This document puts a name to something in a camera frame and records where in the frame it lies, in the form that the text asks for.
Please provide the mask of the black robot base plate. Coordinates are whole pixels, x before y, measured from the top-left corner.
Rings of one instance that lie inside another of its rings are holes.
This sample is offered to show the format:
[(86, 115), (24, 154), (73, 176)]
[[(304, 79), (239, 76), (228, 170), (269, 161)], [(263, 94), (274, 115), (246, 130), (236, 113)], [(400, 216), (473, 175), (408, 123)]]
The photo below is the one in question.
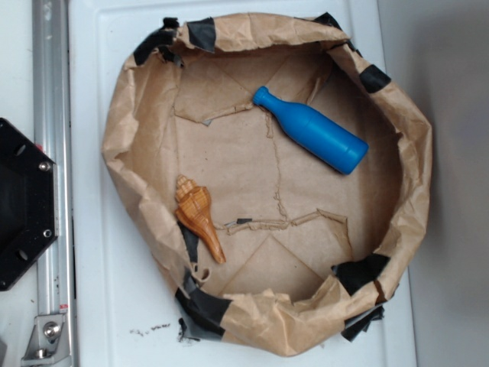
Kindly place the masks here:
[(1, 119), (1, 290), (10, 290), (57, 239), (56, 164)]

